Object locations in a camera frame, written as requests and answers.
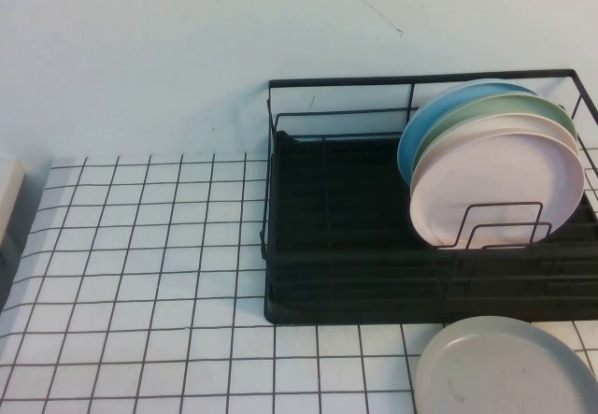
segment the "green plate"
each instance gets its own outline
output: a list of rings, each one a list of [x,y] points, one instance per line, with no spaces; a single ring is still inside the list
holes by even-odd
[[[573,120],[571,120],[569,115],[556,104],[530,93],[501,93],[457,107],[435,122],[430,127],[418,147],[412,169],[415,169],[421,155],[432,142],[453,125],[480,115],[499,115],[502,113],[533,113],[543,116],[560,124],[575,140],[577,140],[577,133],[576,128],[573,125]]]

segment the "gray plate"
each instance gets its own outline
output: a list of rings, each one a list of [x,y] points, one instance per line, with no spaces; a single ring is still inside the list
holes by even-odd
[[[458,321],[421,355],[418,414],[587,414],[598,382],[554,336],[509,318]]]

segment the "wall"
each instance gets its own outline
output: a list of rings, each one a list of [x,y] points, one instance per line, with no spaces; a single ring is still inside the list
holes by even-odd
[[[596,97],[597,3],[0,0],[0,154],[34,205],[54,156],[262,148],[272,78],[571,66]]]

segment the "blue plate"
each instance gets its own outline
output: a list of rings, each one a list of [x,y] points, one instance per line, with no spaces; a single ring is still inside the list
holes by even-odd
[[[397,151],[397,163],[401,176],[407,184],[411,183],[413,177],[413,161],[420,147],[420,143],[425,137],[428,129],[445,113],[448,113],[455,107],[470,103],[484,96],[505,92],[527,92],[538,94],[535,91],[501,79],[480,79],[466,82],[456,88],[448,90],[434,100],[420,107],[413,114],[407,124]]]

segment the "stacked plates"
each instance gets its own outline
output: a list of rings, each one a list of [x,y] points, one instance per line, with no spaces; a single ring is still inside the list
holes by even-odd
[[[498,79],[468,82],[421,107],[397,161],[410,185],[413,225],[435,246],[540,240],[583,193],[571,118],[533,90]],[[472,207],[465,218],[474,204],[502,205]],[[534,225],[540,207],[542,223]]]

